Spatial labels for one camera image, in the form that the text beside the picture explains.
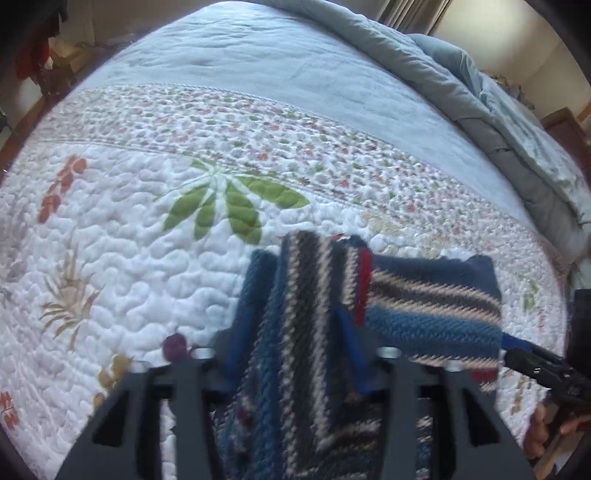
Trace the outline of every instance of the knitted scarf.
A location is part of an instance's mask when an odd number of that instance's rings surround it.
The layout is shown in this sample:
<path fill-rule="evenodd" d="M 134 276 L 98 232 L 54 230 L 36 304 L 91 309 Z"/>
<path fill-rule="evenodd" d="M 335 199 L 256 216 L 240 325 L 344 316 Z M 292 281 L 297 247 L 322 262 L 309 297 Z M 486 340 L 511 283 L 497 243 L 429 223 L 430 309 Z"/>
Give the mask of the knitted scarf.
<path fill-rule="evenodd" d="M 230 479 L 366 478 L 382 407 L 357 395 L 331 320 L 344 305 L 357 325 L 427 365 L 461 360 L 493 399 L 501 294 L 492 261 L 372 254 L 359 238 L 311 232 L 284 238 L 279 257 L 258 250 L 234 327 L 253 325 L 241 386 L 215 413 Z M 417 479 L 429 478 L 430 402 L 420 400 Z"/>

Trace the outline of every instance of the bed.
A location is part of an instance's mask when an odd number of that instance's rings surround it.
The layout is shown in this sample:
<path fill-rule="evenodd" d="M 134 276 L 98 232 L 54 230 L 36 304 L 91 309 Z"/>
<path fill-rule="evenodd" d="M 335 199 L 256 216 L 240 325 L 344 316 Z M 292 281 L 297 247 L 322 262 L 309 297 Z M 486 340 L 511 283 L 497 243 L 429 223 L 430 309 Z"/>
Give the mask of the bed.
<path fill-rule="evenodd" d="M 489 255 L 504 330 L 563 352 L 591 205 L 568 156 L 461 50 L 328 2 L 264 3 L 203 8 L 119 53 L 0 189 L 1 421 L 39 479 L 131 362 L 228 327 L 252 251 L 294 230 Z M 544 391 L 504 370 L 488 388 L 521 439 Z"/>

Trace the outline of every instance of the human hand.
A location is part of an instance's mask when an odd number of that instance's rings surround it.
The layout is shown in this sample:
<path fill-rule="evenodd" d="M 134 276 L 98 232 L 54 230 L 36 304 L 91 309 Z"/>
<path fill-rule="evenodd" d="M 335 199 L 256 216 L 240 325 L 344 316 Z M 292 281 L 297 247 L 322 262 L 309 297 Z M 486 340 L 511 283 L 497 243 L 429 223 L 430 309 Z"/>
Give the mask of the human hand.
<path fill-rule="evenodd" d="M 546 407 L 543 403 L 538 403 L 535 412 L 530 418 L 530 427 L 527 430 L 525 439 L 523 441 L 523 450 L 525 452 L 525 456 L 529 460 L 540 458 L 544 455 L 544 443 L 550 437 L 548 426 L 544 422 L 545 415 Z M 580 427 L 582 427 L 583 424 L 589 421 L 591 421 L 590 414 L 568 419 L 561 425 L 560 434 L 562 436 L 567 436 L 570 433 L 576 432 Z"/>

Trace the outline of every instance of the floral quilt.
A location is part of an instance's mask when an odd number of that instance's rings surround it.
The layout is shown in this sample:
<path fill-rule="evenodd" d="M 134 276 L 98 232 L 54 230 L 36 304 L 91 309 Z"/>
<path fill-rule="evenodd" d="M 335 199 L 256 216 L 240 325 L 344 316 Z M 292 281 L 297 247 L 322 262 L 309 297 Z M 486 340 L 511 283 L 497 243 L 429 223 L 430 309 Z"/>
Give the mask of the floral quilt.
<path fill-rule="evenodd" d="M 293 230 L 403 257 L 489 255 L 505 331 L 563 347 L 565 270 L 544 238 L 394 145 L 270 100 L 84 90 L 42 121 L 0 202 L 1 422 L 40 479 L 133 362 L 163 364 L 175 331 L 205 345 L 227 327 L 250 253 Z M 498 382 L 521 437 L 543 391 Z"/>

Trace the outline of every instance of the curtain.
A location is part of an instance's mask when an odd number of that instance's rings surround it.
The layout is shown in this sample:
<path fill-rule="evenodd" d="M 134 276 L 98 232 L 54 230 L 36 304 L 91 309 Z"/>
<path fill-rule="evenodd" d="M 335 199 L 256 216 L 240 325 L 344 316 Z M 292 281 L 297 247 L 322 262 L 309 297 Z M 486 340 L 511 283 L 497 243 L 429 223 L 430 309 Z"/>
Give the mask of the curtain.
<path fill-rule="evenodd" d="M 433 31 L 452 0 L 384 0 L 376 20 L 402 33 Z"/>

